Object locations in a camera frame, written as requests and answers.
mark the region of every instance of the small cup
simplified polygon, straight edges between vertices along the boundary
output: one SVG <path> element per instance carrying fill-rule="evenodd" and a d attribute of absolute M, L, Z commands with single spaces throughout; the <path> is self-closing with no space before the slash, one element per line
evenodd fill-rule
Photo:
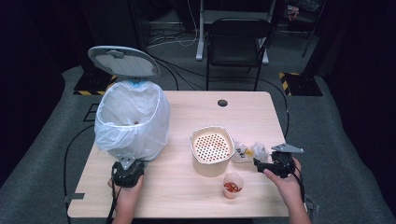
<path fill-rule="evenodd" d="M 223 178 L 223 195 L 226 199 L 234 199 L 244 187 L 244 180 L 238 173 L 228 173 Z"/>

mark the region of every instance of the small black object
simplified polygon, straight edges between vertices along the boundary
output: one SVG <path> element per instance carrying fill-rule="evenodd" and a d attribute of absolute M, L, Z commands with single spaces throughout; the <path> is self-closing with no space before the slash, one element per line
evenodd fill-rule
<path fill-rule="evenodd" d="M 254 165 L 257 166 L 257 171 L 262 173 L 264 169 L 272 171 L 275 175 L 281 178 L 286 178 L 290 174 L 294 174 L 295 163 L 291 153 L 274 151 L 271 154 L 273 163 L 266 163 L 253 158 Z"/>
<path fill-rule="evenodd" d="M 142 161 L 134 161 L 127 170 L 124 170 L 119 161 L 114 162 L 112 173 L 114 183 L 123 188 L 133 188 L 139 177 L 144 173 L 144 167 Z"/>

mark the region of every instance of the bin liner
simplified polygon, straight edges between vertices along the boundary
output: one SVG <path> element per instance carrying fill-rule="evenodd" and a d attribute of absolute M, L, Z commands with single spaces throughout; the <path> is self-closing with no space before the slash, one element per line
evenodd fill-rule
<path fill-rule="evenodd" d="M 96 111 L 95 144 L 118 159 L 152 161 L 168 140 L 170 105 L 150 81 L 110 87 Z"/>

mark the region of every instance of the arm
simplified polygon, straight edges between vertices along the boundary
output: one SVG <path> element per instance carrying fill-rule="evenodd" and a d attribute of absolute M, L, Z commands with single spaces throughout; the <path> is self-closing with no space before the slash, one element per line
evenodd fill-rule
<path fill-rule="evenodd" d="M 295 158 L 293 159 L 296 167 L 301 171 L 301 164 Z M 279 190 L 280 196 L 282 196 L 283 201 L 285 202 L 285 205 L 288 207 L 290 224 L 311 223 L 311 219 L 305 211 L 300 192 L 300 185 L 296 178 L 291 175 L 282 179 L 267 169 L 263 172 L 272 182 L 274 182 Z M 295 174 L 300 177 L 300 172 L 296 171 Z"/>
<path fill-rule="evenodd" d="M 112 187 L 111 179 L 107 184 Z M 134 210 L 136 209 L 140 191 L 143 188 L 143 176 L 139 177 L 137 184 L 133 188 L 115 187 L 115 191 L 120 195 L 117 198 L 116 216 L 113 224 L 131 224 L 134 219 Z"/>

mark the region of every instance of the beige basket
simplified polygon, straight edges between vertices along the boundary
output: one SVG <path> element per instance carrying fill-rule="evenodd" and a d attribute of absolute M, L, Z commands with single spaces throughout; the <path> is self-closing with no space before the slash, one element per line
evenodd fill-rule
<path fill-rule="evenodd" d="M 213 177 L 224 173 L 233 148 L 233 139 L 222 127 L 205 127 L 191 134 L 193 166 L 200 175 Z"/>

